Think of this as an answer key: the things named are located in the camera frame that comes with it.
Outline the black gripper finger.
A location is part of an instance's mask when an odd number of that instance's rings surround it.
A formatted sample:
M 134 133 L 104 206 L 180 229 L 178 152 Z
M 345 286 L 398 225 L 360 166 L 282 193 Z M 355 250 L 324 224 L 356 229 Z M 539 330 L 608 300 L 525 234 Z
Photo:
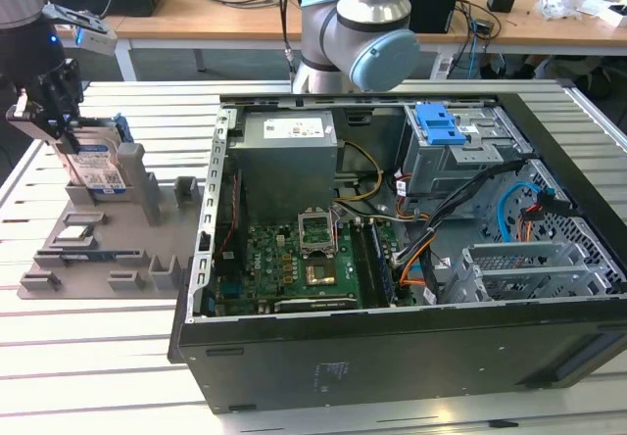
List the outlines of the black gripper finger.
M 52 115 L 30 100 L 24 89 L 19 92 L 17 102 L 8 109 L 6 120 L 33 139 L 59 140 L 61 137 Z
M 78 63 L 65 59 L 38 80 L 43 110 L 43 130 L 55 140 L 63 154 L 76 154 L 78 142 L 72 122 L 79 117 L 81 80 Z

